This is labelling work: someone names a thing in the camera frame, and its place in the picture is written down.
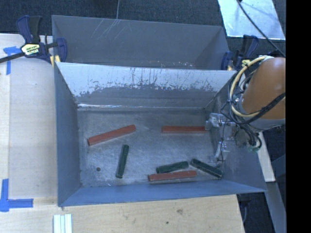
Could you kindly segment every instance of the orange object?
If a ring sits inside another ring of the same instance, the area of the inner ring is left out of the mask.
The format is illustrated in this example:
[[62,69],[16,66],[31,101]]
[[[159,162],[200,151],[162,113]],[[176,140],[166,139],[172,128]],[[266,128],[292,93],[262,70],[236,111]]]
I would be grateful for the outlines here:
[[175,179],[184,179],[192,178],[196,176],[196,171],[180,171],[173,173],[156,173],[148,175],[149,181],[165,181],[165,180],[175,180]]
[[117,130],[113,130],[113,131],[109,131],[103,134],[99,134],[96,136],[92,136],[90,138],[87,139],[87,143],[89,146],[100,143],[100,142],[104,142],[113,138],[117,138],[120,136],[123,136],[125,134],[129,134],[132,133],[136,130],[136,127],[134,124],[117,129]]
[[[256,70],[242,96],[242,107],[247,113],[259,111],[285,92],[285,58],[268,59]],[[284,119],[285,99],[264,114],[263,119]]]
[[162,133],[205,133],[204,126],[163,126]]

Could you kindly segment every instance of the blue clamp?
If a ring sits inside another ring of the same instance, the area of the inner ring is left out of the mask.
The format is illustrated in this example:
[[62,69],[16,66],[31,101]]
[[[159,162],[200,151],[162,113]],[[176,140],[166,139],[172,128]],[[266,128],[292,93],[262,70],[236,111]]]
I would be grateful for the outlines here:
[[14,208],[32,208],[34,199],[9,200],[9,179],[2,180],[0,212],[8,212]]
[[221,70],[227,70],[229,63],[232,63],[234,70],[240,70],[242,60],[249,59],[256,51],[259,45],[259,40],[254,35],[243,35],[243,43],[241,50],[238,50],[233,56],[231,51],[227,51],[222,59]]
[[22,56],[26,58],[37,58],[51,64],[50,48],[58,47],[58,56],[61,62],[67,57],[67,43],[64,38],[58,38],[55,42],[48,44],[47,36],[45,44],[40,42],[38,28],[42,17],[23,16],[17,20],[18,33],[24,38],[25,44],[20,47],[20,52],[0,59],[0,63],[10,61]]

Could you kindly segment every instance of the scratched surface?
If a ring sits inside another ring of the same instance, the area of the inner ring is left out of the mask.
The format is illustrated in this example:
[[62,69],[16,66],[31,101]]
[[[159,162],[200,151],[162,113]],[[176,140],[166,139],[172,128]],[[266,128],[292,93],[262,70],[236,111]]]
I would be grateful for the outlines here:
[[219,26],[52,16],[52,28],[68,63],[220,70],[228,50]]
[[57,63],[80,107],[205,107],[234,71]]
[[[208,132],[200,134],[162,134],[164,125],[204,126],[204,110],[80,111],[78,113],[81,183],[83,186],[148,183],[147,175],[156,167],[198,158],[209,161],[213,147]],[[86,139],[130,124],[136,131],[93,146]],[[115,177],[123,144],[129,154],[122,179]],[[213,176],[199,172],[204,179]]]

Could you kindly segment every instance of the wooden table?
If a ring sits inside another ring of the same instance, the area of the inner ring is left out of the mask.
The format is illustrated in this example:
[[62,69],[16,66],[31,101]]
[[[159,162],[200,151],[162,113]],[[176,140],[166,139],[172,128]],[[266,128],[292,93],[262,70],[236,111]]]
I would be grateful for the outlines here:
[[[19,35],[0,34],[0,57],[6,56],[2,49],[12,44],[17,44],[19,47],[23,44],[23,38]],[[21,59],[19,63],[31,61],[25,57]],[[10,75],[6,75],[6,63],[0,64],[0,111],[0,182],[2,182],[2,179],[9,177],[9,167],[16,164],[9,163]],[[261,164],[264,165],[266,181],[273,181],[274,176],[267,159],[265,144],[259,151],[259,157]],[[27,160],[16,160],[16,162],[26,163]],[[27,189],[27,183],[23,185],[24,189]],[[34,198],[33,208],[0,212],[0,232],[51,233],[53,215],[56,214],[72,215],[74,233],[245,232],[236,195],[61,208],[57,206],[57,197],[50,194]]]

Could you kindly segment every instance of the black wire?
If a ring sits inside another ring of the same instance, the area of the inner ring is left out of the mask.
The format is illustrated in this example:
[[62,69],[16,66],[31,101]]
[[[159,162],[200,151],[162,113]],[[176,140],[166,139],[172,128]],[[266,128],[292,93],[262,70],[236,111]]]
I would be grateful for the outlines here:
[[240,6],[240,8],[242,9],[242,11],[244,12],[244,14],[246,15],[246,17],[249,19],[249,21],[254,25],[254,27],[262,34],[263,37],[266,38],[266,40],[277,50],[279,51],[279,53],[286,58],[285,54],[261,31],[261,29],[254,23],[254,21],[249,17],[249,15],[247,14],[247,12],[244,10],[244,8],[242,7],[241,3],[239,0],[236,0],[238,5]]

